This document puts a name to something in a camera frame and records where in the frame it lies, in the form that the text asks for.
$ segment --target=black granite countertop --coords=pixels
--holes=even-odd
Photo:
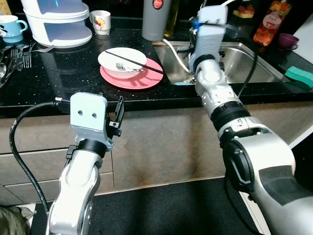
[[[188,41],[188,24],[180,23],[173,40]],[[114,87],[100,75],[98,55],[112,47],[131,47],[142,51],[148,58],[160,61],[151,42],[141,37],[141,20],[112,19],[110,35],[93,35],[87,44],[70,49],[54,49],[47,53],[33,53],[32,68],[16,71],[0,89],[0,117],[14,118],[26,108],[55,97],[69,99],[76,92],[102,93],[108,100],[110,111],[120,95],[124,97],[126,111],[200,107],[201,99],[194,86],[175,86],[165,75],[162,81],[145,90],[126,90]],[[287,54],[269,48],[261,57],[284,73],[294,65],[313,71],[313,65],[290,51]],[[235,92],[241,84],[231,84]],[[294,102],[313,100],[313,92],[300,82],[251,83],[244,90],[244,104]],[[55,115],[43,111],[39,115]]]

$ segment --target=stainless steel sink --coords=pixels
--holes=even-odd
[[[171,42],[175,49],[186,47],[189,42]],[[164,70],[172,84],[186,82],[190,80],[190,74],[179,65],[171,49],[163,42],[154,43],[156,53],[164,67]],[[224,64],[225,74],[228,83],[244,83],[248,76],[252,62],[253,51],[242,43],[223,42],[220,51],[225,52],[224,58],[220,62]],[[188,67],[188,54],[179,53],[179,57]],[[255,68],[250,82],[279,82],[288,79],[277,71],[273,66],[262,58],[258,57],[258,64]]]

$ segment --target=chopsticks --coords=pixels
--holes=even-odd
[[[129,62],[132,62],[132,63],[134,63],[134,64],[136,64],[136,65],[140,65],[140,66],[142,66],[142,67],[144,67],[144,68],[146,68],[146,69],[152,70],[152,71],[154,71],[154,72],[158,72],[158,73],[161,73],[161,74],[165,74],[165,72],[163,72],[163,71],[161,71],[161,70],[157,70],[157,69],[152,68],[152,67],[150,67],[150,66],[147,66],[147,65],[138,63],[138,62],[136,62],[136,61],[127,59],[127,58],[125,58],[125,57],[123,57],[123,56],[116,55],[116,54],[114,54],[114,53],[112,53],[112,52],[109,52],[109,51],[107,51],[107,50],[105,50],[105,52],[106,52],[107,54],[114,55],[114,56],[116,56],[116,57],[118,57],[118,58],[121,58],[121,59],[123,59],[123,60],[127,60],[127,61],[129,61]]]

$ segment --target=blue mug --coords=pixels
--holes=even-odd
[[[0,16],[0,36],[6,43],[17,43],[23,40],[23,31],[28,29],[25,21],[20,21],[17,16],[4,15]]]

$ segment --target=purple cup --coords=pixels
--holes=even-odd
[[[299,39],[291,34],[281,33],[278,37],[278,47],[282,50],[294,50],[298,48]]]

